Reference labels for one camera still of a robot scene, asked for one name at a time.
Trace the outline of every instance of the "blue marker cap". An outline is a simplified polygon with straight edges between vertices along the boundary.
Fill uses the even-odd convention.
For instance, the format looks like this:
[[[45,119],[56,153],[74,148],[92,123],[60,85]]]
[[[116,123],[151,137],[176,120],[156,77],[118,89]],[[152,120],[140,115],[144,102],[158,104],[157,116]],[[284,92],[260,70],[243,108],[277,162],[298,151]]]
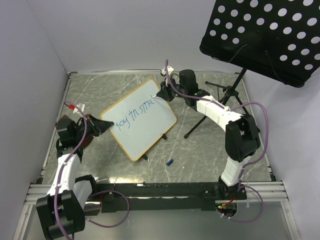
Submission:
[[[166,165],[167,165],[167,166],[170,166],[173,162],[174,162],[174,160],[171,159],[170,161],[168,161],[168,162],[166,163]]]

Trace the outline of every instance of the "white hole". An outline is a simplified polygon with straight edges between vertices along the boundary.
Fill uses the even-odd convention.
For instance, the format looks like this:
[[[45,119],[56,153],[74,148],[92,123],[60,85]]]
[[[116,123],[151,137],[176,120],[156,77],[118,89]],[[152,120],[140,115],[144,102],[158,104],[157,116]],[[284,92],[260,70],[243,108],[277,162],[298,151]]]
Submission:
[[[290,50],[290,51],[293,51],[293,50],[295,50],[296,49],[296,45],[295,44],[290,44],[289,46],[288,46],[288,49]]]
[[[226,10],[225,6],[221,5],[221,6],[218,7],[218,12],[221,13],[221,14],[224,13],[225,10]]]
[[[292,16],[293,21],[299,21],[301,18],[302,18],[302,15],[299,12]]]
[[[311,39],[312,44],[317,44],[318,42],[320,42],[320,37],[318,37],[318,36],[315,36]]]
[[[272,10],[272,4],[268,3],[263,9],[265,12],[270,12]]]
[[[217,34],[217,32],[216,32],[215,30],[211,30],[211,31],[210,31],[210,35],[211,35],[211,36],[215,36],[216,34]]]
[[[299,64],[300,64],[300,61],[298,59],[292,61],[292,65],[297,66]]]
[[[310,18],[306,24],[308,24],[308,26],[313,26],[317,23],[317,19],[315,17]]]
[[[247,13],[247,14],[245,14],[245,15],[243,16],[243,19],[244,19],[245,21],[249,21],[249,20],[251,19],[251,15],[250,15],[249,13]]]
[[[305,48],[301,51],[302,55],[308,55],[310,53],[310,50],[308,48]]]
[[[304,0],[303,5],[310,6],[313,2],[314,2],[314,0]]]
[[[232,28],[232,23],[231,22],[227,22],[225,25],[226,29],[231,29]]]
[[[278,15],[280,16],[280,17],[283,17],[284,15],[286,15],[287,14],[287,9],[285,9],[285,8],[281,8],[279,11],[278,11]]]
[[[280,56],[280,60],[281,61],[285,61],[285,60],[287,60],[288,59],[288,56],[287,55],[282,55],[282,56]]]
[[[227,38],[228,38],[228,35],[227,35],[227,34],[222,34],[222,35],[221,35],[221,39],[222,39],[222,40],[226,40]]]
[[[291,31],[292,31],[292,28],[291,28],[291,27],[288,27],[288,26],[283,29],[283,33],[284,33],[284,34],[289,34],[289,33],[291,33]]]
[[[215,25],[219,25],[220,24],[220,19],[219,18],[216,18],[215,20],[213,20],[213,23],[215,24]]]
[[[252,1],[250,2],[250,6],[251,6],[252,8],[255,8],[256,6],[258,6],[258,0],[252,0]]]
[[[277,29],[277,27],[278,27],[278,23],[276,23],[276,22],[273,22],[273,23],[270,24],[270,29],[271,30],[275,30],[275,29]]]
[[[263,19],[263,18],[258,18],[258,20],[256,21],[256,24],[258,24],[258,25],[262,25],[262,24],[264,24],[265,23],[265,20]]]
[[[304,66],[304,69],[305,70],[311,70],[313,67],[314,67],[313,65],[307,64],[307,65]]]
[[[234,38],[234,39],[232,40],[232,42],[233,42],[234,44],[238,44],[238,43],[239,43],[239,38]]]
[[[245,28],[243,26],[238,27],[238,32],[240,34],[244,33],[245,32]]]
[[[296,35],[298,39],[304,39],[305,36],[306,36],[306,33],[304,31],[301,31]]]
[[[232,17],[236,17],[238,15],[238,11],[233,9],[230,14]]]

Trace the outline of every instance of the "gray marble surface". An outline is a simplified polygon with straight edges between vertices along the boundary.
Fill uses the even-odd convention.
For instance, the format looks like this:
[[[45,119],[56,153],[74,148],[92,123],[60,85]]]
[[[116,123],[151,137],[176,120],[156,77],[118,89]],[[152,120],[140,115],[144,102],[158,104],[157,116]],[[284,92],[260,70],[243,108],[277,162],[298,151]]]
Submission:
[[[237,75],[228,73],[197,73],[199,88],[205,89],[218,99],[217,88],[205,84],[205,81],[220,85],[232,85]],[[159,74],[74,74],[66,100],[84,103],[85,114],[100,118],[100,114],[127,93],[149,78],[156,79],[160,85],[163,78]],[[244,87],[237,88],[239,97],[247,102]],[[237,106],[235,98],[227,105]],[[203,115],[186,106],[183,99],[174,99],[170,106],[177,115],[177,123],[167,132],[167,140],[160,139],[146,153],[149,161],[140,159],[130,161],[116,140],[107,131],[95,138],[84,150],[78,176],[93,175],[99,183],[182,183],[216,182],[222,174],[226,162],[225,133],[212,120],[207,118],[187,139],[187,133]],[[63,107],[61,116],[67,114],[74,121],[80,117]],[[47,161],[43,183],[53,182],[57,169],[55,136]],[[262,152],[260,148],[252,160]],[[270,181],[267,162],[262,159],[246,168],[244,181]]]

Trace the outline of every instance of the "whiteboard with yellow frame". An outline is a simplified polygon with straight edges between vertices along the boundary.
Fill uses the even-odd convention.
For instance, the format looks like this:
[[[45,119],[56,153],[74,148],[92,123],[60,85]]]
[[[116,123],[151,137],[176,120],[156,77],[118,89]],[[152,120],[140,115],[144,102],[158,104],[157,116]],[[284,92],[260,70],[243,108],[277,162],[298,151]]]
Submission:
[[[109,131],[132,161],[177,122],[169,104],[153,97],[159,90],[155,80],[149,79],[101,113],[102,120],[114,122]]]

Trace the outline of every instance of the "black perforated music stand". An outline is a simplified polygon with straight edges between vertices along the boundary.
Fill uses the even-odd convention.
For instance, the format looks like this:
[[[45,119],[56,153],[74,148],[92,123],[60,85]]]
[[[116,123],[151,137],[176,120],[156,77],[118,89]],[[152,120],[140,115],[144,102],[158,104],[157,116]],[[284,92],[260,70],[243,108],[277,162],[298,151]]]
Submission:
[[[320,67],[319,42],[320,0],[217,0],[200,51],[243,68],[233,90],[246,69],[300,88]]]

